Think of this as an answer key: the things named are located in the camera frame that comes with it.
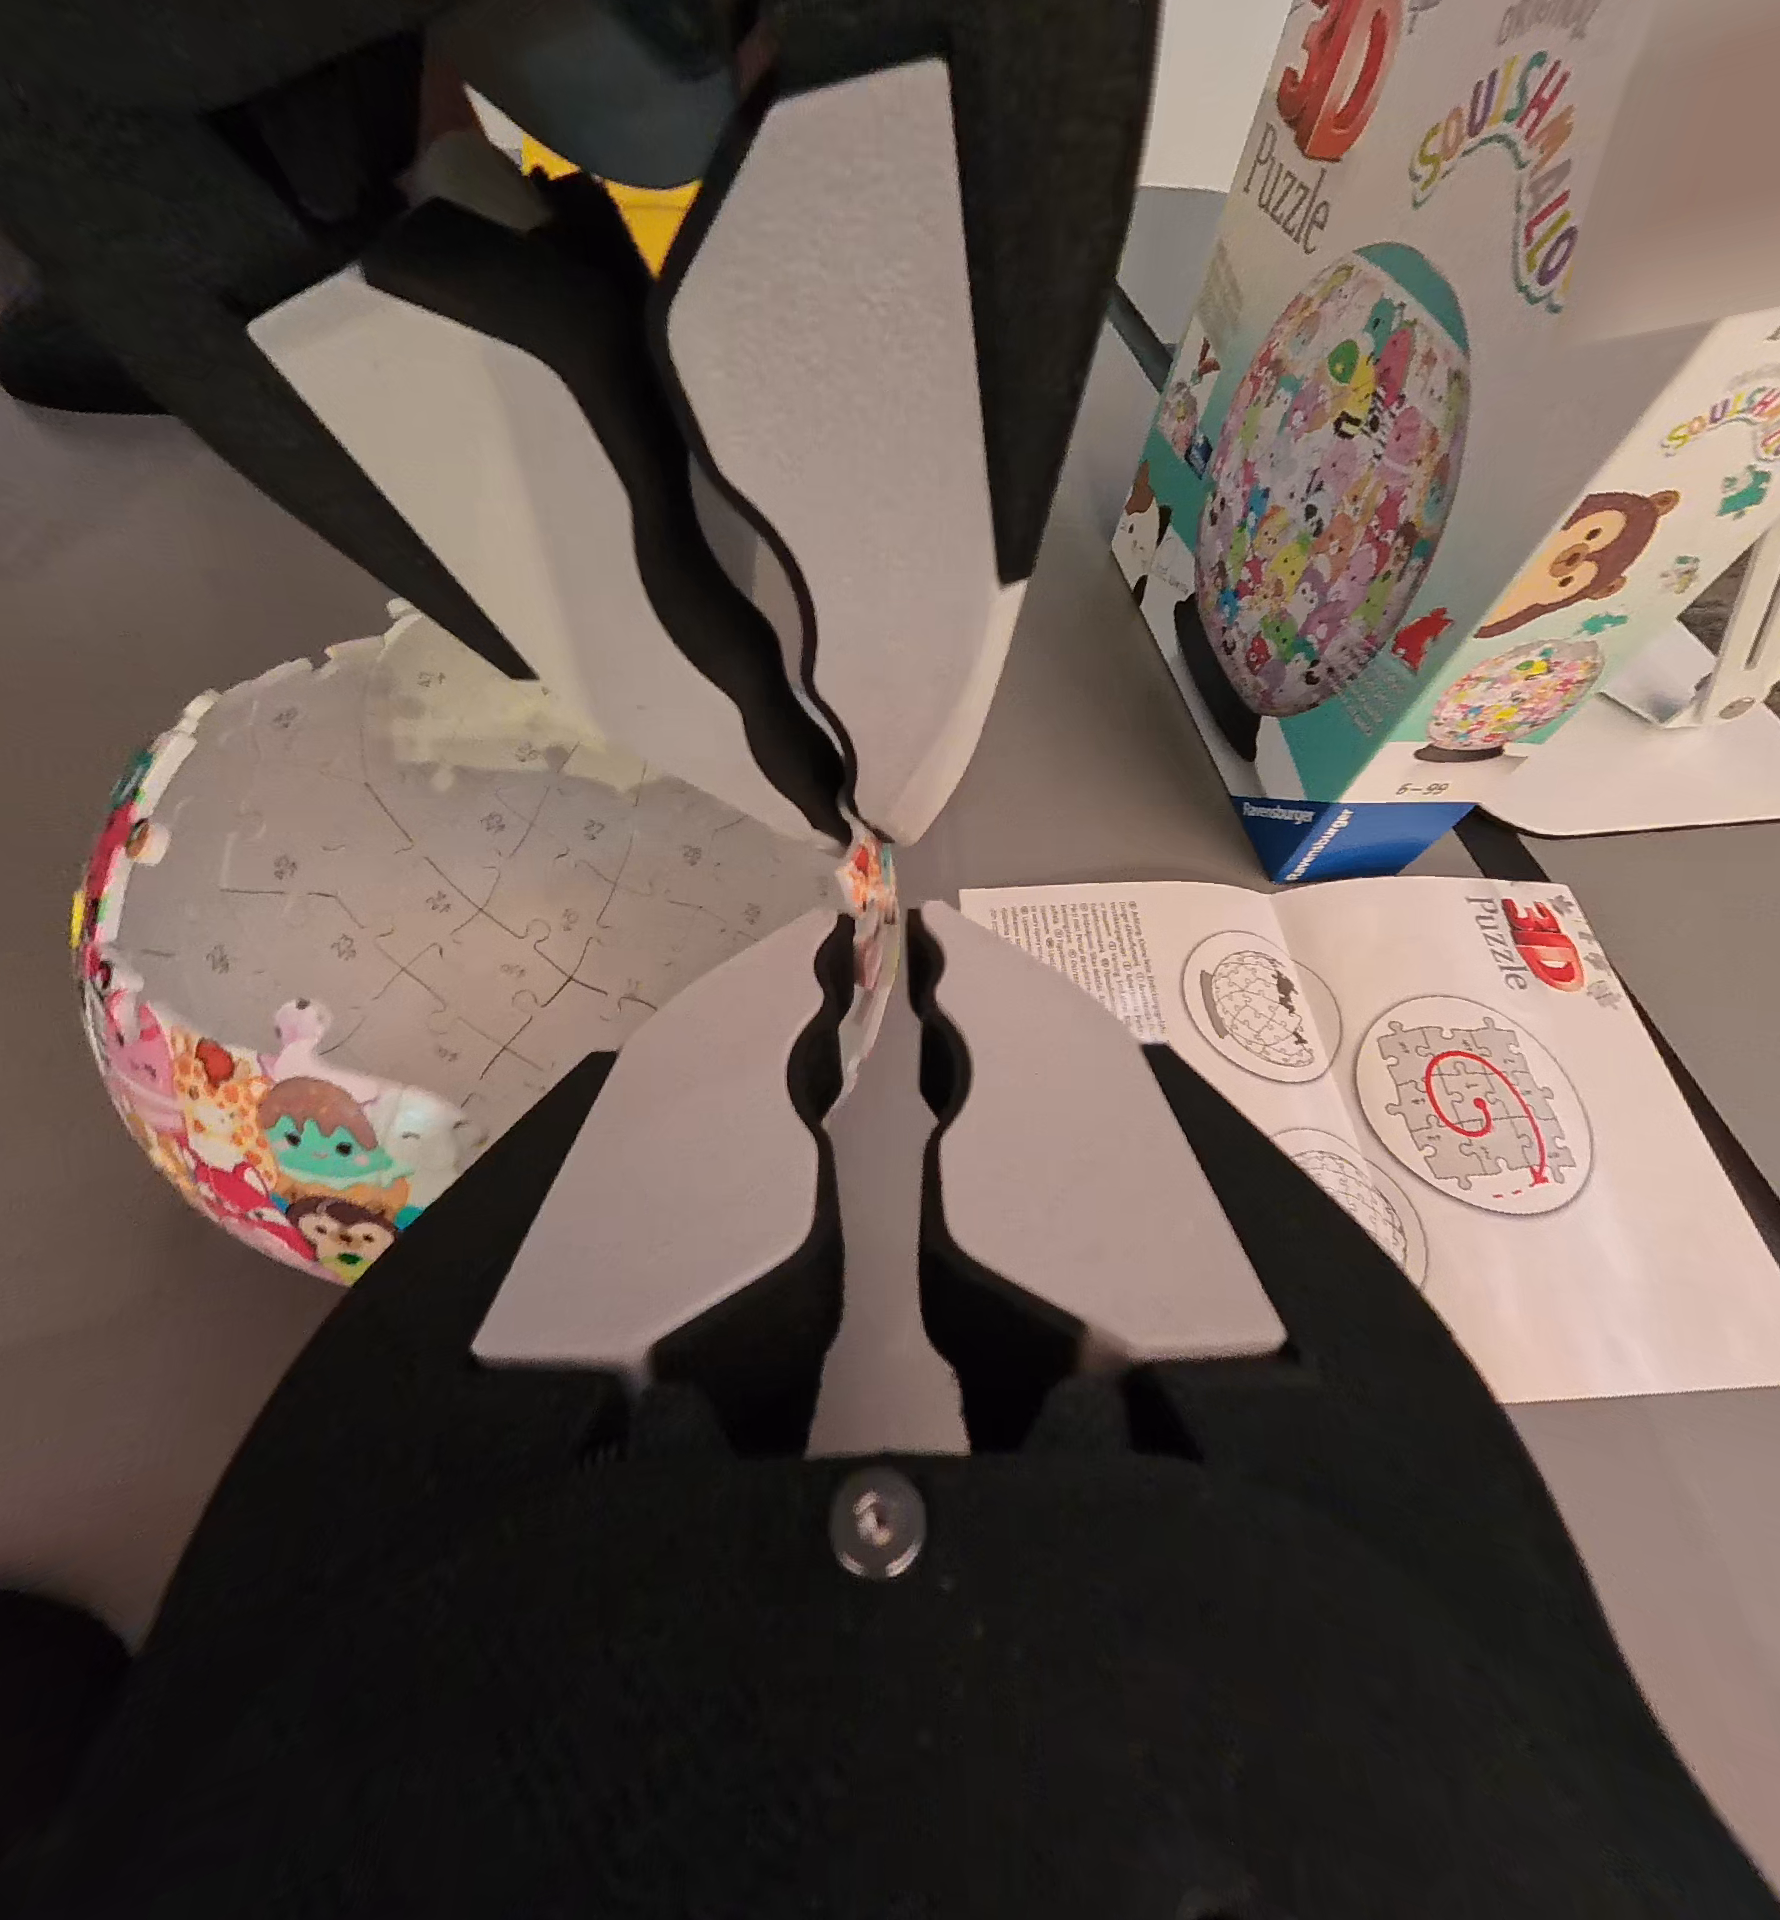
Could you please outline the white sign stand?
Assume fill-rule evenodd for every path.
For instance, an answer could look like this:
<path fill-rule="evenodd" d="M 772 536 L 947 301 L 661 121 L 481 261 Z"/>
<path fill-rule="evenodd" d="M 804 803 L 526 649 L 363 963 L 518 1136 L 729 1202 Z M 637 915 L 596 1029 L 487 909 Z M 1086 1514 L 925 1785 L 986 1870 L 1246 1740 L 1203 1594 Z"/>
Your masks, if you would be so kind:
<path fill-rule="evenodd" d="M 1745 551 L 1715 649 L 1669 624 L 1483 811 L 1528 836 L 1780 827 L 1780 525 Z"/>

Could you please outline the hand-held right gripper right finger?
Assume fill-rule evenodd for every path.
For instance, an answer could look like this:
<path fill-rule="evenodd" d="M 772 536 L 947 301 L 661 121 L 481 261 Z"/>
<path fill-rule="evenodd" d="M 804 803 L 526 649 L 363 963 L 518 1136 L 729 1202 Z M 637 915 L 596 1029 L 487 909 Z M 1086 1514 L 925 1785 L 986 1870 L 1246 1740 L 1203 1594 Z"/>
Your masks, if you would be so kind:
<path fill-rule="evenodd" d="M 1283 1352 L 1143 1036 L 1041 955 L 923 904 L 947 1053 L 947 1254 L 1018 1288 L 1101 1366 Z"/>

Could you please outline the colourful puzzle box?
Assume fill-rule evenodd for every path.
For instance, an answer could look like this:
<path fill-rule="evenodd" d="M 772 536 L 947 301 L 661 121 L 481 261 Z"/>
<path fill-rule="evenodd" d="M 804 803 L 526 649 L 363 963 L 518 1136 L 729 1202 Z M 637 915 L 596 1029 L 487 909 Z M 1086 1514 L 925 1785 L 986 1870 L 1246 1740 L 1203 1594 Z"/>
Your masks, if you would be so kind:
<path fill-rule="evenodd" d="M 1260 878 L 1393 878 L 1780 517 L 1780 8 L 1283 8 L 1114 536 Z"/>

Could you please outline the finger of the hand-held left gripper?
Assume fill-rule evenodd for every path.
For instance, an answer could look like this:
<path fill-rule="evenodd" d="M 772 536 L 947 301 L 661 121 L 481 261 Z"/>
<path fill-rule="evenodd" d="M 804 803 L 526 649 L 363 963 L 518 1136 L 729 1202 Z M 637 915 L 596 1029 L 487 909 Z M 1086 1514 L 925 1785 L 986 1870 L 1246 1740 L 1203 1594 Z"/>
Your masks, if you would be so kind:
<path fill-rule="evenodd" d="M 841 747 L 721 565 L 601 184 L 514 229 L 447 195 L 253 348 L 579 729 L 786 836 L 851 836 Z"/>
<path fill-rule="evenodd" d="M 923 841 L 1018 624 L 996 585 L 952 67 L 776 96 L 670 301 L 698 511 L 851 743 L 851 811 Z"/>

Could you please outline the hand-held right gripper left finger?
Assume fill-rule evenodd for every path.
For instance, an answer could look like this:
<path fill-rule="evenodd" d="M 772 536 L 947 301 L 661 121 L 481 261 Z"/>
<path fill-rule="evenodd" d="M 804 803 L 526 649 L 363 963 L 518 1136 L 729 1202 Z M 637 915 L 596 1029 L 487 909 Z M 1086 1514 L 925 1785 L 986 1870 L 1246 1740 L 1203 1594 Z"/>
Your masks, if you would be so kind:
<path fill-rule="evenodd" d="M 804 909 L 698 972 L 619 1053 L 475 1337 L 487 1366 L 649 1366 L 814 1231 L 819 1144 L 790 1047 L 851 1003 L 851 915 Z"/>

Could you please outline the person's black jacket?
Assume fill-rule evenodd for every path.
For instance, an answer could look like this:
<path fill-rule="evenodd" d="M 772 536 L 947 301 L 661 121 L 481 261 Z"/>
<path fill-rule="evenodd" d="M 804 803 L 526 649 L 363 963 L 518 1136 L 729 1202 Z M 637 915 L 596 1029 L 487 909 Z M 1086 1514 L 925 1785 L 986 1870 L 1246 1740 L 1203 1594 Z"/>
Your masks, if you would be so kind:
<path fill-rule="evenodd" d="M 0 1870 L 70 1792 L 125 1673 L 132 1649 L 109 1622 L 0 1594 Z"/>

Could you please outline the folded instruction leaflet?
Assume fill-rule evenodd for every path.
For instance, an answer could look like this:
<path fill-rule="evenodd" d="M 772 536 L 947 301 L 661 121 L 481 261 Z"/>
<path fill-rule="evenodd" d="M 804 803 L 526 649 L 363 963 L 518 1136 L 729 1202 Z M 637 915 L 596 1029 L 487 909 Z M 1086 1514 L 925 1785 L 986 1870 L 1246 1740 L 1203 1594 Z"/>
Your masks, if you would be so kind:
<path fill-rule="evenodd" d="M 956 904 L 1208 1081 L 1499 1401 L 1780 1391 L 1780 1264 L 1569 889 L 1041 881 Z"/>

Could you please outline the colourful puzzle ball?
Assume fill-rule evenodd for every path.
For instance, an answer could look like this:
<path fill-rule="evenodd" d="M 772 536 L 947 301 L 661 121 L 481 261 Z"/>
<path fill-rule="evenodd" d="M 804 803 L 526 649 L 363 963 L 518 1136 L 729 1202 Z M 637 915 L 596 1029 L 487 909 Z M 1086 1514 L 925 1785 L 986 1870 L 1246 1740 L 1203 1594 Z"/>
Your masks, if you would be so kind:
<path fill-rule="evenodd" d="M 901 955 L 882 836 L 776 836 L 394 602 L 213 689 L 109 790 L 70 904 L 137 1152 L 237 1246 L 350 1288 L 579 1053 L 798 909 Z"/>

